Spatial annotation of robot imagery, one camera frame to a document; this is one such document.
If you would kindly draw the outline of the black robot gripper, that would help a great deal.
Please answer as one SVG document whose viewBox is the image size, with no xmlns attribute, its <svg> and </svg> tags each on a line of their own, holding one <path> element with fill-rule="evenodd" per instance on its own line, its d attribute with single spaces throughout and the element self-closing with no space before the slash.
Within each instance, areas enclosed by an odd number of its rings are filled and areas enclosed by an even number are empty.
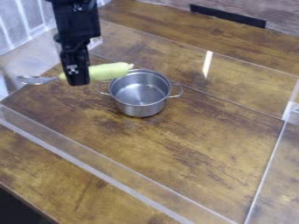
<svg viewBox="0 0 299 224">
<path fill-rule="evenodd" d="M 71 86 L 90 84 L 90 54 L 86 47 L 101 36 L 98 0 L 46 0 L 51 3 L 61 43 L 61 63 Z"/>
</svg>

